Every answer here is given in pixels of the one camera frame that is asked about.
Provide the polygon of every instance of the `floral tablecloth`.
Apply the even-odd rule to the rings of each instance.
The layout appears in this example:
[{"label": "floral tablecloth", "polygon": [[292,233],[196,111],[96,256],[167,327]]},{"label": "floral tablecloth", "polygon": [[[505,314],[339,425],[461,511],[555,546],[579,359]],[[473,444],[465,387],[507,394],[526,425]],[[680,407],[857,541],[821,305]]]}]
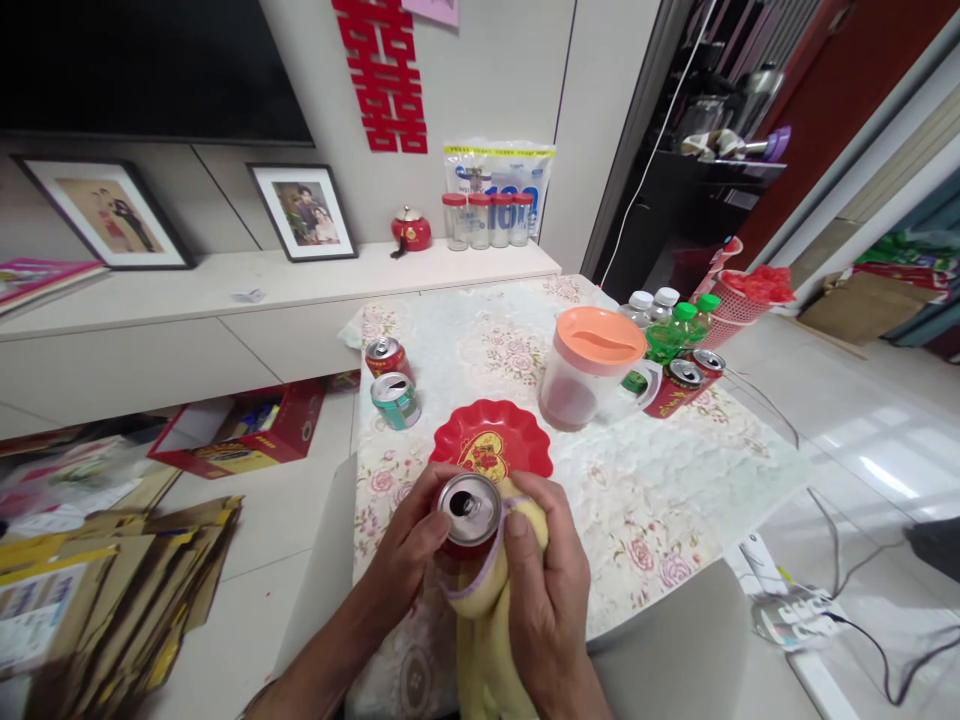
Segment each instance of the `floral tablecloth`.
[{"label": "floral tablecloth", "polygon": [[[453,410],[507,399],[550,436],[590,558],[587,639],[616,628],[740,542],[810,476],[799,453],[726,392],[711,388],[668,420],[616,398],[586,428],[554,430],[537,387],[557,316],[574,305],[615,309],[585,278],[551,277],[366,305],[341,337],[399,339],[417,378],[423,415],[388,428],[362,373],[354,581],[367,569],[397,504]],[[456,708],[454,616],[431,579],[351,690],[356,717],[431,717]]]}]

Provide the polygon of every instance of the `can opening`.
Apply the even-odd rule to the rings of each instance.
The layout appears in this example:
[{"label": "can opening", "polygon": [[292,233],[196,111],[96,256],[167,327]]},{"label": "can opening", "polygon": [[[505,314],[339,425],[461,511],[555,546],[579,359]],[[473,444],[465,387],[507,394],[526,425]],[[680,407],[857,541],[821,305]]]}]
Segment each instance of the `can opening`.
[{"label": "can opening", "polygon": [[476,510],[479,504],[479,501],[473,495],[465,490],[458,490],[450,498],[450,512],[457,517],[463,517]]}]

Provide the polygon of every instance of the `green bottle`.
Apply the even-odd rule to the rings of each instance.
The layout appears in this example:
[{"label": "green bottle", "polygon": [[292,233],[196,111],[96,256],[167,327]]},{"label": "green bottle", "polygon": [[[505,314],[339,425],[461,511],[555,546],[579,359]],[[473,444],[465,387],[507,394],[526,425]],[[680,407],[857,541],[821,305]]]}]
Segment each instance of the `green bottle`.
[{"label": "green bottle", "polygon": [[710,313],[720,306],[720,298],[716,295],[701,295],[697,301],[697,314],[690,321],[690,335],[684,348],[693,350],[700,347],[700,343],[707,339],[713,321]]},{"label": "green bottle", "polygon": [[645,357],[661,365],[669,365],[690,337],[690,320],[697,309],[690,303],[677,303],[673,315],[665,317],[647,328],[647,343],[650,348]]}]

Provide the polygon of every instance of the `red box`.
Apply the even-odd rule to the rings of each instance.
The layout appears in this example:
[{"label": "red box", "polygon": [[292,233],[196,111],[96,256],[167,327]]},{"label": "red box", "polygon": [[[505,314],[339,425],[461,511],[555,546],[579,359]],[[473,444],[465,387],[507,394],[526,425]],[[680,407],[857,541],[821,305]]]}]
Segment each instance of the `red box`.
[{"label": "red box", "polygon": [[[282,399],[269,430],[217,441],[217,435],[243,408],[272,397]],[[319,380],[190,403],[169,422],[147,457],[210,480],[300,460],[310,449],[322,404]]]}]

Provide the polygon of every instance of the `door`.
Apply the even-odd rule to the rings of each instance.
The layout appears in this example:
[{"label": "door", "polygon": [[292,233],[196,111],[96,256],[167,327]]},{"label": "door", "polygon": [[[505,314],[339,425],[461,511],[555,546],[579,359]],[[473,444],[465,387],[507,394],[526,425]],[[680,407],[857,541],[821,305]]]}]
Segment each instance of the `door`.
[{"label": "door", "polygon": [[826,42],[774,123],[793,128],[787,169],[740,229],[744,250],[728,267],[756,258],[957,8],[957,0],[859,0],[827,18]]}]

